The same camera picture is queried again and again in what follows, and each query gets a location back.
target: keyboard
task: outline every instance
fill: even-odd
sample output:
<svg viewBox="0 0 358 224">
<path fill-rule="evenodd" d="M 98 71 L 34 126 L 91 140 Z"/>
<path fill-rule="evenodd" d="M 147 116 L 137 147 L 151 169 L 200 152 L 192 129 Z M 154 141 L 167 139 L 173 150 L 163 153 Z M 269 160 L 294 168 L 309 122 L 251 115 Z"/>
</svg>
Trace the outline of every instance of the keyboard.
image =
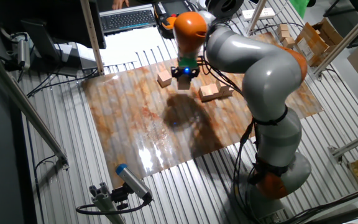
<svg viewBox="0 0 358 224">
<path fill-rule="evenodd" d="M 105 34 L 155 25 L 154 15 L 151 10 L 123 12 L 101 16 L 101 22 Z"/>
</svg>

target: blue object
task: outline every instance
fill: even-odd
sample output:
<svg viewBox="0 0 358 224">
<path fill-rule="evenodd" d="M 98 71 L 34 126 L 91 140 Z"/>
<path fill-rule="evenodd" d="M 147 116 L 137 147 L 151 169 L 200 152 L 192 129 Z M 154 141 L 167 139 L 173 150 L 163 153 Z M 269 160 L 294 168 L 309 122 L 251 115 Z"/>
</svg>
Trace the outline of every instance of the blue object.
<svg viewBox="0 0 358 224">
<path fill-rule="evenodd" d="M 136 24 L 136 25 L 130 25 L 130 26 L 124 26 L 124 27 L 120 27 L 120 29 L 127 29 L 127 28 L 131 28 L 131 27 L 138 27 L 138 26 L 144 26 L 149 24 L 148 22 L 142 23 L 142 24 Z"/>
<path fill-rule="evenodd" d="M 184 74 L 189 74 L 189 73 L 190 73 L 190 68 L 189 68 L 189 67 L 186 67 L 186 68 L 183 70 L 183 73 L 184 73 Z"/>
<path fill-rule="evenodd" d="M 119 164 L 116 169 L 117 175 L 119 175 L 126 167 L 127 167 L 127 164 Z"/>
</svg>

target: blue led light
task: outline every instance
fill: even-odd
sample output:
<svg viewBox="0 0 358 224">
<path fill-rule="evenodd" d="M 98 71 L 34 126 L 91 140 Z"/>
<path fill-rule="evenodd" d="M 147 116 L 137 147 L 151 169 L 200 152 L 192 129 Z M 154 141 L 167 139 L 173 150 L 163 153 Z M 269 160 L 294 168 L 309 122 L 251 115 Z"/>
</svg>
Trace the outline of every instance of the blue led light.
<svg viewBox="0 0 358 224">
<path fill-rule="evenodd" d="M 183 70 L 183 73 L 184 73 L 184 74 L 189 74 L 189 73 L 190 73 L 190 68 L 189 68 L 189 67 L 186 67 L 186 68 Z"/>
</svg>

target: wooden board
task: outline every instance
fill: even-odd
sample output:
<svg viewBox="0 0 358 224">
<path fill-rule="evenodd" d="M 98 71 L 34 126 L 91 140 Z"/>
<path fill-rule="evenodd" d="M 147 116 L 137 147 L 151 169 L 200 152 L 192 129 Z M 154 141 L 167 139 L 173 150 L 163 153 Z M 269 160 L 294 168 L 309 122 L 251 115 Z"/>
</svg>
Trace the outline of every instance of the wooden board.
<svg viewBox="0 0 358 224">
<path fill-rule="evenodd" d="M 202 103 L 200 86 L 215 82 L 202 72 L 190 90 L 177 90 L 177 81 L 161 88 L 157 74 L 176 60 L 141 67 L 83 82 L 114 187 L 122 180 L 116 166 L 126 163 L 138 177 L 160 172 L 234 144 L 251 121 L 238 93 Z M 240 86 L 244 74 L 228 74 Z M 321 111 L 303 83 L 287 99 L 300 118 Z"/>
<path fill-rule="evenodd" d="M 271 32 L 266 32 L 266 33 L 258 34 L 258 35 L 252 35 L 252 36 L 249 36 L 248 38 L 254 39 L 254 40 L 259 40 L 261 42 L 265 42 L 265 43 L 269 43 L 269 44 L 273 44 L 273 45 L 279 45 L 279 44 L 277 44 L 276 38 L 274 38 L 274 36 Z"/>
</svg>

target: person's hand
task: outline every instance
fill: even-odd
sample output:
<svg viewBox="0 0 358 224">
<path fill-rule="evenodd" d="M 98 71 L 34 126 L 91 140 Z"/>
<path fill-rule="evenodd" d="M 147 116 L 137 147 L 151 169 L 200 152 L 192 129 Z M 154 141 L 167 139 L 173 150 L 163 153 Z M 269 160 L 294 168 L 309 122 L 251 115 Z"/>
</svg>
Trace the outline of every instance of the person's hand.
<svg viewBox="0 0 358 224">
<path fill-rule="evenodd" d="M 129 0 L 114 0 L 112 2 L 111 7 L 112 7 L 113 10 L 122 9 L 122 5 L 124 4 L 124 2 L 127 5 L 127 7 L 129 7 Z"/>
</svg>

